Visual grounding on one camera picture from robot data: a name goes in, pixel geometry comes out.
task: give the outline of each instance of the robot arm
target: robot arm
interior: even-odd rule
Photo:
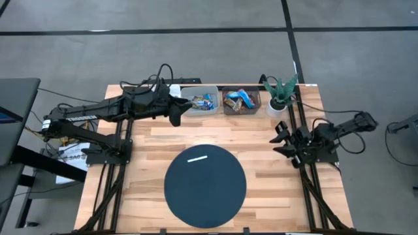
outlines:
[[[87,164],[120,164],[130,158],[130,140],[122,140],[116,134],[105,136],[85,130],[73,125],[73,122],[95,119],[119,122],[125,119],[168,116],[171,124],[177,127],[180,125],[181,115],[191,108],[187,99],[171,96],[170,88],[165,84],[157,84],[155,91],[140,86],[124,87],[123,90],[122,95],[105,99],[98,104],[77,107],[58,105],[44,116],[41,131],[44,141],[66,136],[90,142],[90,148],[82,150],[88,155]]]
[[[281,121],[276,132],[278,136],[270,143],[285,141],[282,147],[276,147],[277,151],[292,159],[293,167],[300,168],[320,160],[321,162],[336,162],[335,150],[340,144],[334,141],[351,133],[373,131],[378,123],[368,112],[359,112],[354,118],[335,126],[333,123],[320,123],[313,131],[306,126],[299,127],[293,134],[287,130],[285,122]]]

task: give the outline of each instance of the wooden table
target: wooden table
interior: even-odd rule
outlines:
[[[302,101],[322,108],[316,85],[300,84]],[[106,98],[121,95],[119,85],[108,86]],[[300,174],[289,159],[272,151],[268,141],[276,136],[274,127],[286,120],[290,128],[289,112],[280,120],[269,118],[266,104],[270,95],[261,91],[262,107],[255,115],[226,116],[221,107],[212,116],[182,116],[180,127],[173,127],[168,118],[142,119],[134,122],[132,139],[134,150],[127,165],[117,232],[252,232],[309,231],[308,218],[302,192]],[[324,113],[305,107],[308,126]],[[297,123],[299,114],[295,107]],[[99,132],[115,133],[116,124],[100,121]],[[191,227],[169,210],[164,197],[164,177],[171,161],[183,150],[197,144],[214,144],[229,150],[244,168],[247,193],[241,210],[224,225],[201,229]],[[88,170],[74,228],[80,228],[93,211],[102,165]],[[317,164],[323,197],[334,213],[347,226],[352,227],[351,216],[339,172],[330,164]],[[106,173],[103,177],[103,194]],[[312,198],[317,227],[321,226],[316,201]],[[105,228],[110,227],[113,202],[106,214]]]

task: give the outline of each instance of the green plant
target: green plant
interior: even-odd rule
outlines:
[[[279,78],[276,84],[276,88],[273,88],[268,82],[263,82],[264,87],[272,95],[272,100],[279,105],[292,104],[291,95],[296,83],[298,82],[298,74],[295,74],[285,85],[282,84],[281,78]]]

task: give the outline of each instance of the dark blue circular mat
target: dark blue circular mat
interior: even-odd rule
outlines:
[[[171,212],[188,225],[218,227],[240,210],[246,176],[238,159],[213,145],[193,146],[171,162],[164,180]]]

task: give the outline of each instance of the potted plant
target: potted plant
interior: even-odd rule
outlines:
[[[288,105],[292,104],[291,96],[293,95],[293,90],[298,82],[298,74],[295,74],[290,81],[286,82],[284,85],[281,82],[281,78],[275,80],[277,82],[276,88],[273,88],[267,81],[263,82],[266,90],[272,95],[267,106],[267,114],[272,118],[278,118],[281,112],[283,112]]]

